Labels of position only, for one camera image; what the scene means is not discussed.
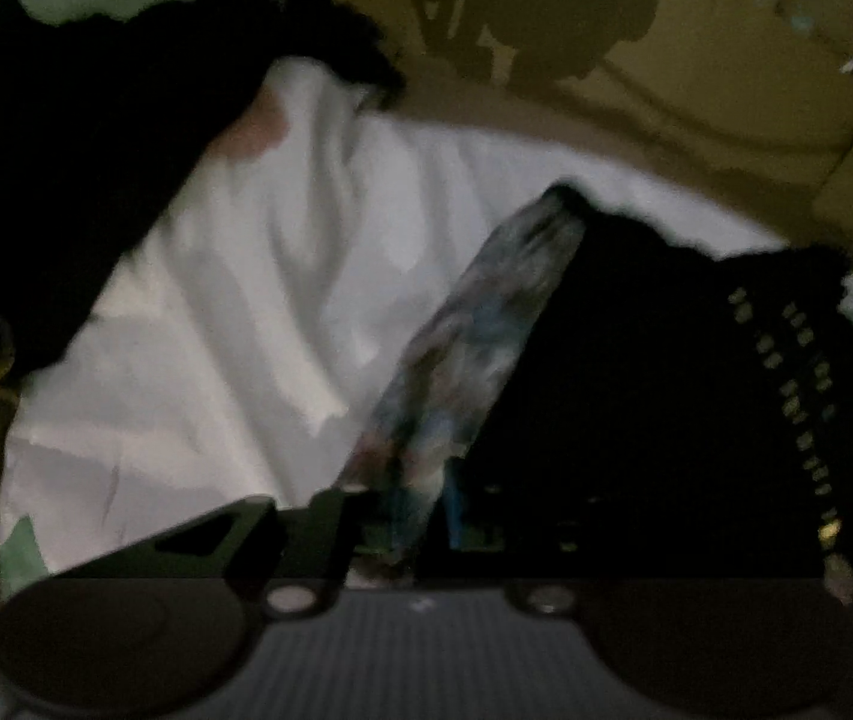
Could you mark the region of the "teddy bear print cloth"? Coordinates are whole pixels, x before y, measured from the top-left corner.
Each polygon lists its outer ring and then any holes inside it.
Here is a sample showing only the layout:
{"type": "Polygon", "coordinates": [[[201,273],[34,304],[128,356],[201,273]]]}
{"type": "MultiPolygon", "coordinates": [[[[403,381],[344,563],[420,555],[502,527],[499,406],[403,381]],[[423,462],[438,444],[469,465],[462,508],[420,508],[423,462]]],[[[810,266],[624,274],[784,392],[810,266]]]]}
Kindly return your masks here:
{"type": "Polygon", "coordinates": [[[591,206],[555,184],[498,224],[413,335],[335,488],[371,499],[371,554],[401,561],[469,454],[547,302],[573,262],[591,206]]]}

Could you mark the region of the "black hoodie with white logo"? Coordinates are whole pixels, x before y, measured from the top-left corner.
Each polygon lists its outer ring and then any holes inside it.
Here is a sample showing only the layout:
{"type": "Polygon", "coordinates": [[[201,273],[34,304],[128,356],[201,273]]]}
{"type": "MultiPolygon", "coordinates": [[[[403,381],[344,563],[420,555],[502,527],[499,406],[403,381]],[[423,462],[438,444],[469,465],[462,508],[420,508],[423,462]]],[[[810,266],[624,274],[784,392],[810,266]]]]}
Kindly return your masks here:
{"type": "Polygon", "coordinates": [[[596,208],[444,491],[458,538],[573,557],[623,683],[696,713],[853,715],[853,322],[831,245],[717,259],[596,208]]]}

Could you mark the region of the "white printed bed sheet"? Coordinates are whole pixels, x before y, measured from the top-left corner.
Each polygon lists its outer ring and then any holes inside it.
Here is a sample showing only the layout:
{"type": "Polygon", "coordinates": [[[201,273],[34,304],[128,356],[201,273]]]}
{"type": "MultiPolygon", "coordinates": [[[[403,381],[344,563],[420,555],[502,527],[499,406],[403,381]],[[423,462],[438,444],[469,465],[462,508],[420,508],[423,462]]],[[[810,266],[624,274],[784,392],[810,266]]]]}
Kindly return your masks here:
{"type": "MultiPolygon", "coordinates": [[[[246,497],[337,489],[413,335],[552,185],[717,259],[809,247],[605,154],[365,112],[305,60],[266,89],[282,142],[200,161],[26,381],[0,483],[7,592],[246,497]]],[[[840,307],[853,322],[849,265],[840,307]]]]}

